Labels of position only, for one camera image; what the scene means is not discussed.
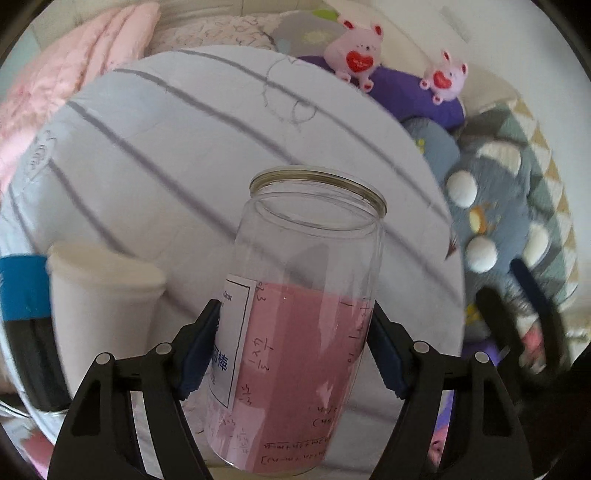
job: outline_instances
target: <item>purple cushion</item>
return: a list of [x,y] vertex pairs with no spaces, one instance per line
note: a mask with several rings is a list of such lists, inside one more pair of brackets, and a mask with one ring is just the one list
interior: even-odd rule
[[[332,72],[324,58],[317,56],[300,57],[301,60],[318,65]],[[459,127],[464,123],[464,112],[459,100],[435,105],[430,90],[421,90],[419,77],[379,66],[371,76],[374,88],[370,97],[390,112],[396,120],[403,122],[409,118],[422,116],[430,118],[445,129]]]

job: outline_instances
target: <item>pink blanket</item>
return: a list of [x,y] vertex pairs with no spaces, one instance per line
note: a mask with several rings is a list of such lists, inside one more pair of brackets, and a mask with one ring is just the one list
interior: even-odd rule
[[43,124],[84,85],[140,59],[159,18],[156,2],[107,10],[23,68],[0,106],[0,192]]

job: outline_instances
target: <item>red heart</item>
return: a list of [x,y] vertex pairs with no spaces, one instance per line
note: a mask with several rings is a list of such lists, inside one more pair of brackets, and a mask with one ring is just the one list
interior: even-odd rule
[[445,74],[438,70],[433,74],[433,83],[437,88],[449,88],[452,86],[452,81],[445,76]]
[[367,70],[368,68],[371,68],[373,64],[374,58],[370,55],[364,57],[361,53],[355,50],[351,50],[347,54],[347,65],[349,65],[349,68],[355,73]]

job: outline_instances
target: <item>white pom-pom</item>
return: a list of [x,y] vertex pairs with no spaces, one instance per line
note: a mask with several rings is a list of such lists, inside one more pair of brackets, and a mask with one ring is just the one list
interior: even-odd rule
[[485,236],[473,238],[466,247],[466,264],[474,273],[488,272],[498,257],[495,243]]
[[521,258],[528,267],[536,265],[546,253],[550,237],[544,226],[537,222],[530,223],[530,234]]
[[478,192],[476,180],[469,171],[460,170],[447,179],[447,194],[458,207],[468,208]]

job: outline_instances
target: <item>white tabletop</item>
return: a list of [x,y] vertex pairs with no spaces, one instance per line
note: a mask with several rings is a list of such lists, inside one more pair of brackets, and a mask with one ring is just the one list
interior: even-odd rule
[[[46,252],[57,240],[83,239],[157,264],[168,293],[153,346],[219,295],[250,179],[290,163],[335,168],[383,193],[378,301],[412,337],[457,354],[461,259],[446,260],[450,216],[428,165],[371,98],[270,51],[166,52],[83,89],[25,153],[2,204],[0,251]],[[197,392],[185,405],[195,432],[202,397]],[[342,479],[345,471],[367,478],[401,404],[366,352],[322,478]],[[202,437],[206,460],[219,465]]]

